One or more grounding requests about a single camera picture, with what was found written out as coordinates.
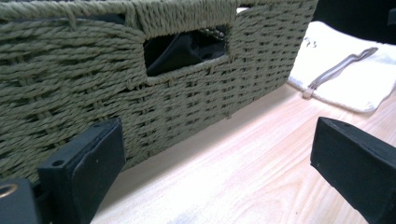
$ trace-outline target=light wooden table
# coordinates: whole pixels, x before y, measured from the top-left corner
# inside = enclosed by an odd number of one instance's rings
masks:
[[[310,166],[319,116],[396,146],[396,92],[356,114],[284,85],[121,173],[92,223],[366,223]]]

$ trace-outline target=wood grain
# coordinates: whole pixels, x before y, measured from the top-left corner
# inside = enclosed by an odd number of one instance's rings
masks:
[[[318,117],[396,145],[396,93],[373,114],[284,85],[119,175],[92,223],[366,223],[310,166]]]

